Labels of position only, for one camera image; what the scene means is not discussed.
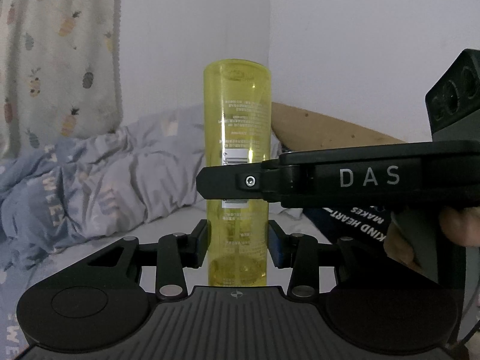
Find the person's right hand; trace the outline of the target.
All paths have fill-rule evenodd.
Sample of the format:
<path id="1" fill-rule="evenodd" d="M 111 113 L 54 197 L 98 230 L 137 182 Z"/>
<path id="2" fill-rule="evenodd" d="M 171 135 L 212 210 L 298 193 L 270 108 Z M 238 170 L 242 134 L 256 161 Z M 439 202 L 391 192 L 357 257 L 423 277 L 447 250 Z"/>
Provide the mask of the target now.
<path id="1" fill-rule="evenodd" d="M 440 226 L 447 238 L 464 247 L 479 247 L 479 208 L 463 211 L 448 210 L 440 219 Z M 389 258 L 424 274 L 416 262 L 412 245 L 406 240 L 397 223 L 392 220 L 384 241 L 384 250 Z"/>

